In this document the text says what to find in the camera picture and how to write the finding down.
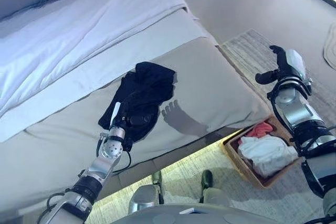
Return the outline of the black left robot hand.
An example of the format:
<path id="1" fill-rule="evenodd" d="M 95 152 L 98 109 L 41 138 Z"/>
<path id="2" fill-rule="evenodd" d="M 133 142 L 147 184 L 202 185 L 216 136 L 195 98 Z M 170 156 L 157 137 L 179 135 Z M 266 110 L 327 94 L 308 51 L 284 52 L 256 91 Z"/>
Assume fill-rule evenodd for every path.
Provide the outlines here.
<path id="1" fill-rule="evenodd" d="M 156 105 L 132 106 L 126 102 L 117 102 L 113 108 L 109 130 L 114 127 L 149 132 L 158 119 Z"/>

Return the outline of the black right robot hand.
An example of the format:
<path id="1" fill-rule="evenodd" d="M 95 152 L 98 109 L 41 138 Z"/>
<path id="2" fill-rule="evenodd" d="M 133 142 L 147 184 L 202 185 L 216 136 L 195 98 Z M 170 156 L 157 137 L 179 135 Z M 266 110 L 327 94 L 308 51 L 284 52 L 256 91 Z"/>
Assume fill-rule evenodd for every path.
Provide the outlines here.
<path id="1" fill-rule="evenodd" d="M 255 80 L 259 84 L 270 84 L 285 78 L 306 80 L 306 69 L 302 57 L 293 49 L 284 50 L 282 47 L 271 45 L 271 51 L 277 56 L 278 69 L 265 73 L 257 73 Z"/>

